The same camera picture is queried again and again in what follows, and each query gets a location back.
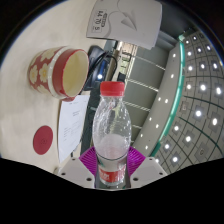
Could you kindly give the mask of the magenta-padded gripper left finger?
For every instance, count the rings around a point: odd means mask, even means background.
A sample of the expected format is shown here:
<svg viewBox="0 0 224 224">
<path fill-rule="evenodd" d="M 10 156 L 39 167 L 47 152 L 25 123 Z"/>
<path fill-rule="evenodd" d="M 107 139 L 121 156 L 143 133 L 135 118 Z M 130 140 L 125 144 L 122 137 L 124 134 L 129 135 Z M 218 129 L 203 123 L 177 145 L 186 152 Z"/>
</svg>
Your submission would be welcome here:
<svg viewBox="0 0 224 224">
<path fill-rule="evenodd" d="M 57 175 L 78 186 L 95 188 L 97 156 L 94 147 L 86 150 L 79 158 L 72 157 L 57 171 Z"/>
</svg>

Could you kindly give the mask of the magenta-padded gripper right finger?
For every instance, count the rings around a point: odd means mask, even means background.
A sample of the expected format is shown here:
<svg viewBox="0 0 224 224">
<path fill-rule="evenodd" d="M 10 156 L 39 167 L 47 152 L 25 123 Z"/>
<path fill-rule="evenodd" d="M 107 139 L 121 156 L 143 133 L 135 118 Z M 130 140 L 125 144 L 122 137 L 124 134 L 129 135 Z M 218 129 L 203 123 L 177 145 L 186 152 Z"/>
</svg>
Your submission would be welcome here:
<svg viewBox="0 0 224 224">
<path fill-rule="evenodd" d="M 127 155 L 127 173 L 131 188 L 140 188 L 167 175 L 154 157 L 145 157 L 133 147 Z"/>
</svg>

